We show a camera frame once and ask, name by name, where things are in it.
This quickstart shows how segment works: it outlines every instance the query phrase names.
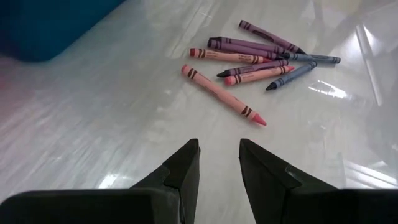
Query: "black plastic part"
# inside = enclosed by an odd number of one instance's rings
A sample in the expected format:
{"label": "black plastic part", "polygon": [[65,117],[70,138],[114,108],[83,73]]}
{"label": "black plastic part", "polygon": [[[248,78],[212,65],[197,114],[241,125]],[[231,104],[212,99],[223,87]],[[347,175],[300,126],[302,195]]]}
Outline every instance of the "black plastic part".
{"label": "black plastic part", "polygon": [[199,157],[191,139],[130,189],[21,193],[0,205],[0,223],[193,224]]}
{"label": "black plastic part", "polygon": [[239,159],[257,224],[398,223],[397,190],[338,190],[248,139]]}

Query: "gray crayon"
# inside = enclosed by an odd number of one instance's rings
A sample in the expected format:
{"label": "gray crayon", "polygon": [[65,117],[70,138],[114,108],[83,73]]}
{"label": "gray crayon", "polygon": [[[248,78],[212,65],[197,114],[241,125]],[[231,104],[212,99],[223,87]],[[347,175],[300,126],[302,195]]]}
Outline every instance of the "gray crayon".
{"label": "gray crayon", "polygon": [[341,59],[339,57],[324,56],[324,55],[309,55],[309,54],[294,54],[294,53],[283,53],[279,54],[280,57],[286,60],[297,60],[304,62],[320,62],[320,63],[340,63]]}
{"label": "gray crayon", "polygon": [[298,77],[306,74],[307,72],[313,70],[317,65],[318,65],[318,63],[316,63],[316,62],[310,62],[310,63],[303,65],[300,68],[294,70],[293,72],[285,74],[284,76],[278,78],[277,80],[275,80],[271,84],[269,84],[269,86],[267,87],[267,91],[275,90],[275,89],[281,87],[282,85],[285,85],[285,84],[291,82],[293,79],[298,78]]}

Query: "white tile floor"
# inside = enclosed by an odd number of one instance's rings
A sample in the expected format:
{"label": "white tile floor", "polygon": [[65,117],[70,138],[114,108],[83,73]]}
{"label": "white tile floor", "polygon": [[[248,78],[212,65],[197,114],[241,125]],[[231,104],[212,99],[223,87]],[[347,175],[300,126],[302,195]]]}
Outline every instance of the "white tile floor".
{"label": "white tile floor", "polygon": [[[266,128],[180,76],[188,63],[220,82],[238,66],[187,57],[209,37],[264,42],[241,19],[341,57],[276,91],[272,79],[228,87]],[[240,138],[340,188],[395,188],[397,19],[395,0],[127,0],[50,62],[0,58],[0,199],[129,187],[190,138],[202,148],[196,223],[254,223]]]}

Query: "pink crayon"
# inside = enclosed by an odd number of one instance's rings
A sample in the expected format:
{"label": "pink crayon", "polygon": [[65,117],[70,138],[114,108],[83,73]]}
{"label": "pink crayon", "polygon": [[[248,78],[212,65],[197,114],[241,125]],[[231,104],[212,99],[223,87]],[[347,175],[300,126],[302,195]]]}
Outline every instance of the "pink crayon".
{"label": "pink crayon", "polygon": [[249,72],[240,75],[232,75],[224,79],[225,85],[236,85],[239,83],[252,82],[263,78],[274,77],[277,75],[285,74],[293,70],[293,66],[282,66],[271,69],[260,70],[256,72]]}
{"label": "pink crayon", "polygon": [[247,119],[262,124],[267,123],[250,107],[240,102],[236,97],[228,93],[219,85],[214,84],[212,81],[204,77],[201,73],[191,68],[189,65],[184,65],[181,69],[182,75],[192,79],[195,83],[214,94],[219,100],[232,107],[235,111],[245,116]]}
{"label": "pink crayon", "polygon": [[266,63],[271,61],[267,58],[257,55],[216,52],[213,50],[205,50],[205,49],[190,49],[190,56],[195,58],[208,58],[215,60],[223,60],[227,62],[242,62],[242,63],[251,63],[251,64]]}

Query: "purple crayon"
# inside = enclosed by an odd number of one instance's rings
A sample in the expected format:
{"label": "purple crayon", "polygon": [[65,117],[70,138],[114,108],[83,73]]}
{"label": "purple crayon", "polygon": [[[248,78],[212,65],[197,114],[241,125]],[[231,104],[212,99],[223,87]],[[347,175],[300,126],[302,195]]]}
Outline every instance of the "purple crayon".
{"label": "purple crayon", "polygon": [[258,36],[268,40],[269,42],[275,43],[293,53],[307,54],[300,47],[297,47],[296,45],[294,45],[294,44],[292,44],[274,34],[271,34],[270,32],[267,32],[267,31],[261,29],[260,27],[256,27],[255,25],[253,25],[249,22],[246,22],[244,20],[242,20],[239,23],[239,27],[243,28],[249,32],[252,32],[253,34],[258,35]]}
{"label": "purple crayon", "polygon": [[235,44],[222,43],[217,40],[209,40],[207,42],[207,47],[212,48],[212,49],[225,50],[225,51],[234,52],[234,53],[263,56],[265,58],[272,59],[272,60],[282,59],[277,54],[272,53],[272,52],[268,52],[265,50],[252,49],[250,47],[243,47],[243,46],[239,46],[239,45],[235,45]]}
{"label": "purple crayon", "polygon": [[238,40],[238,39],[227,38],[227,37],[211,37],[211,38],[209,38],[209,40],[217,40],[222,43],[235,44],[235,45],[250,47],[250,48],[258,49],[258,50],[266,50],[266,51],[278,53],[278,54],[287,53],[287,51],[283,47],[279,47],[279,46],[275,46],[275,45],[259,44],[259,43],[254,43],[254,42],[250,42],[250,41]]}
{"label": "purple crayon", "polygon": [[268,68],[282,67],[288,64],[289,62],[287,60],[276,60],[273,62],[261,63],[257,65],[245,66],[240,68],[231,68],[217,74],[217,77],[225,78],[231,75],[239,75],[248,72],[260,71]]}

